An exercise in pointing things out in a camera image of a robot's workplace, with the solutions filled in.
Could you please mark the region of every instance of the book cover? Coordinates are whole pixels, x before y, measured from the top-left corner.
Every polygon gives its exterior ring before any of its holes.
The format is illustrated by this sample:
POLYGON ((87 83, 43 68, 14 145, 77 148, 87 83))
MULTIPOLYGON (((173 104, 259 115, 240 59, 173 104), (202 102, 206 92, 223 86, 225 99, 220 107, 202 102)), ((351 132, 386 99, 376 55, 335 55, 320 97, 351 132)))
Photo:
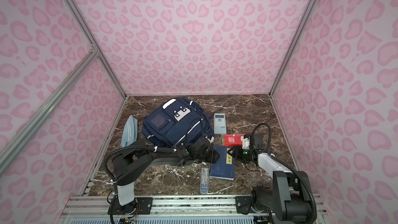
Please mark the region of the book cover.
POLYGON ((215 145, 213 149, 220 154, 220 158, 216 163, 211 164, 210 177, 234 180, 235 161, 233 157, 227 154, 230 148, 227 146, 215 145))
POLYGON ((236 146, 242 145, 244 134, 225 134, 222 135, 222 145, 224 146, 236 146))

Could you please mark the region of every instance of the pink wall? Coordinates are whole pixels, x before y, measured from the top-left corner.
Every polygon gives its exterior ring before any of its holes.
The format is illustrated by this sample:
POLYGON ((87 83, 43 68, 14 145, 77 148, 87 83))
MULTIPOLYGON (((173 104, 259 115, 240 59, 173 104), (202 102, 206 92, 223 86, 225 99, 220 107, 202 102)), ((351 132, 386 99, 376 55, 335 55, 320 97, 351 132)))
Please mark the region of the pink wall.
POLYGON ((82 187, 120 103, 95 60, 0 177, 0 222, 56 223, 82 187))
POLYGON ((62 0, 0 0, 0 153, 88 53, 62 0))
POLYGON ((334 223, 398 222, 398 0, 320 0, 275 99, 334 223))
POLYGON ((76 0, 127 93, 268 93, 307 0, 76 0))

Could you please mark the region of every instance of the navy blue backpack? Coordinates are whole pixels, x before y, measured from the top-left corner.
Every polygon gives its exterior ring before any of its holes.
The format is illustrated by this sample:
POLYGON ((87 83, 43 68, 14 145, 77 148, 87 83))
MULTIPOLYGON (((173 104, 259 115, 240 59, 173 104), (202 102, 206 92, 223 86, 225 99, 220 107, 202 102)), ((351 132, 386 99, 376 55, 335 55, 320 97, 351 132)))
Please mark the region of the navy blue backpack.
POLYGON ((203 135, 211 142, 214 140, 209 117, 196 102, 186 98, 168 100, 145 117, 142 134, 159 147, 187 145, 203 135))

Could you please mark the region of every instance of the light blue pouch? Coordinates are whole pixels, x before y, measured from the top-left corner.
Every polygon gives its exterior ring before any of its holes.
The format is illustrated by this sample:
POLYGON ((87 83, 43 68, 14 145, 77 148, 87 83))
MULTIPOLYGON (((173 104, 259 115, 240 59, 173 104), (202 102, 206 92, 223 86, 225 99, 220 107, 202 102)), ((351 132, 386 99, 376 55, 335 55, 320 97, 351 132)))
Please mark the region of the light blue pouch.
POLYGON ((131 145, 137 140, 138 120, 130 115, 122 134, 122 147, 131 145))

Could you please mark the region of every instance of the light blue calculator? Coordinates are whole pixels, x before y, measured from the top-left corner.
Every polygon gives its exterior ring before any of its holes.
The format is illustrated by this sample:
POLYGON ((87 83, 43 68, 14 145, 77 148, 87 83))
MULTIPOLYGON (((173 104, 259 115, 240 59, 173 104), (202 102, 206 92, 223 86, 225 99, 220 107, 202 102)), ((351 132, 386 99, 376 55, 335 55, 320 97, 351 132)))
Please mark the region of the light blue calculator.
POLYGON ((214 134, 226 134, 225 113, 214 114, 214 134))

